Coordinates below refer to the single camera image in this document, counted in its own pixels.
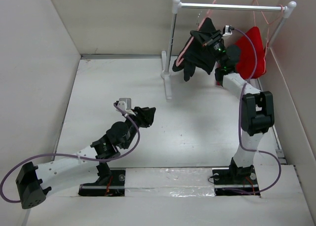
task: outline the red cloth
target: red cloth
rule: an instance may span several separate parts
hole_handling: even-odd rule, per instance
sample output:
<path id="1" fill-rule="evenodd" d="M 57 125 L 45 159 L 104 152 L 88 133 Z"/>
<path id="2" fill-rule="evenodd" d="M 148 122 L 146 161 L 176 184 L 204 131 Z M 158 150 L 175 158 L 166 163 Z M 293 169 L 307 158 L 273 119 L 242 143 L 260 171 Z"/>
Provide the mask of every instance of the red cloth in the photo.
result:
<path id="1" fill-rule="evenodd" d="M 260 30 L 252 27 L 246 35 L 251 39 L 257 53 L 257 69 L 252 78 L 259 78 L 266 72 L 265 51 L 263 49 Z M 240 61 L 236 65 L 236 70 L 243 79 L 248 79 L 255 66 L 255 55 L 249 40 L 242 36 L 236 43 L 241 49 Z"/>

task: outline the gray wall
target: gray wall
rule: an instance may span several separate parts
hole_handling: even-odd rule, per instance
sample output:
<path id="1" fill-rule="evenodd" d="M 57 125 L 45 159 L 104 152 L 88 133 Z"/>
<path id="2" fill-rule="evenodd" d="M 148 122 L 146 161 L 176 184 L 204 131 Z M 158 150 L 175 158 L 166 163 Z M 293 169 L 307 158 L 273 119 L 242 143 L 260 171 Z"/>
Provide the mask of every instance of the gray wall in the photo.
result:
<path id="1" fill-rule="evenodd" d="M 280 0 L 287 4 L 291 0 Z M 295 0 L 267 58 L 264 89 L 274 94 L 276 129 L 288 163 L 295 164 L 311 213 L 316 219 L 316 64 L 315 0 Z"/>
<path id="2" fill-rule="evenodd" d="M 52 152 L 80 55 L 50 0 L 0 0 L 0 179 L 27 157 Z M 18 199 L 17 171 L 4 187 Z M 0 225 L 21 225 L 0 198 Z"/>
<path id="3" fill-rule="evenodd" d="M 78 51 L 84 53 L 160 54 L 167 49 L 172 0 L 52 0 Z M 182 0 L 211 3 L 213 0 Z M 218 4 L 251 4 L 252 0 L 217 0 Z M 259 0 L 276 5 L 278 0 Z M 174 54 L 195 29 L 200 10 L 179 12 Z M 216 27 L 231 24 L 243 30 L 253 26 L 252 12 L 213 11 Z M 258 16 L 263 28 L 262 17 Z"/>

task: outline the black garment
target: black garment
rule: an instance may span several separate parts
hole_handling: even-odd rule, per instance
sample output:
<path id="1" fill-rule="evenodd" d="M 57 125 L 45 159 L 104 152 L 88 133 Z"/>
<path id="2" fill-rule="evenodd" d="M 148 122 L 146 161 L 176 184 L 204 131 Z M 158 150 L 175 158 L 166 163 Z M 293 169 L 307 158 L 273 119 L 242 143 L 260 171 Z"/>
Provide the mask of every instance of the black garment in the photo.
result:
<path id="1" fill-rule="evenodd" d="M 214 32 L 216 29 L 212 23 L 212 20 L 210 18 L 206 18 L 199 31 Z M 194 75 L 196 67 L 202 68 L 208 74 L 211 74 L 216 62 L 214 56 L 210 53 L 208 48 L 203 47 L 200 42 L 196 41 L 196 39 L 193 39 L 187 51 L 183 55 L 183 59 L 183 62 L 178 67 L 176 66 L 175 61 L 172 70 L 174 72 L 183 70 L 185 81 L 188 81 L 190 77 Z"/>

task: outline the clothing rack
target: clothing rack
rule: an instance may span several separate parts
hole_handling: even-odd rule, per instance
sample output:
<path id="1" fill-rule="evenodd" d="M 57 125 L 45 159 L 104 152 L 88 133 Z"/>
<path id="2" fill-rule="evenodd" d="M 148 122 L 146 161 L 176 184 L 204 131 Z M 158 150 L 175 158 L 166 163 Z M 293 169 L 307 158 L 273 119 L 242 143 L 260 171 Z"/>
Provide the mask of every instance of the clothing rack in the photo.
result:
<path id="1" fill-rule="evenodd" d="M 197 8 L 197 9 L 217 9 L 217 10 L 247 10 L 247 11 L 269 11 L 269 12 L 283 12 L 282 18 L 277 25 L 276 29 L 269 39 L 267 49 L 270 49 L 274 43 L 277 35 L 279 34 L 281 28 L 285 24 L 285 21 L 289 18 L 292 11 L 296 7 L 296 2 L 291 1 L 287 6 L 260 6 L 260 5 L 220 5 L 220 4 L 200 4 L 200 3 L 183 3 L 181 0 L 172 0 L 172 22 L 170 30 L 170 40 L 168 51 L 162 51 L 162 73 L 161 77 L 164 80 L 164 87 L 166 93 L 166 99 L 172 99 L 171 90 L 171 73 L 170 73 L 170 59 L 174 38 L 174 30 L 176 26 L 177 14 L 179 8 Z"/>

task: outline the vertical metal pole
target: vertical metal pole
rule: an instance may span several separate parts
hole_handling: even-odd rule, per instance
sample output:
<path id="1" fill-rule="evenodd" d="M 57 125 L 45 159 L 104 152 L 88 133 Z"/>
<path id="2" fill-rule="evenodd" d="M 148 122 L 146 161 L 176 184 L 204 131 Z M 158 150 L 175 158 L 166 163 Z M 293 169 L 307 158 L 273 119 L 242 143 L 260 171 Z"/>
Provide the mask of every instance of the vertical metal pole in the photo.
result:
<path id="1" fill-rule="evenodd" d="M 271 38 L 269 39 L 269 43 L 268 43 L 267 49 L 271 48 L 271 46 L 274 43 L 276 37 L 280 33 L 281 28 L 285 24 L 287 18 L 290 17 L 290 15 L 293 12 L 295 7 L 296 7 L 296 2 L 294 2 L 294 1 L 289 2 L 289 4 L 287 5 L 287 7 L 285 9 L 285 12 L 283 13 L 282 19 L 280 20 L 279 24 L 277 25 L 276 29 L 274 30 L 273 34 L 271 35 Z"/>
<path id="2" fill-rule="evenodd" d="M 165 66 L 165 69 L 163 71 L 165 74 L 169 73 L 171 52 L 172 52 L 172 45 L 173 45 L 173 37 L 174 37 L 174 29 L 176 27 L 176 20 L 177 20 L 177 14 L 173 14 L 172 23 L 171 23 L 170 40 L 169 40 L 169 46 L 168 46 L 168 51 L 167 51 L 166 66 Z"/>

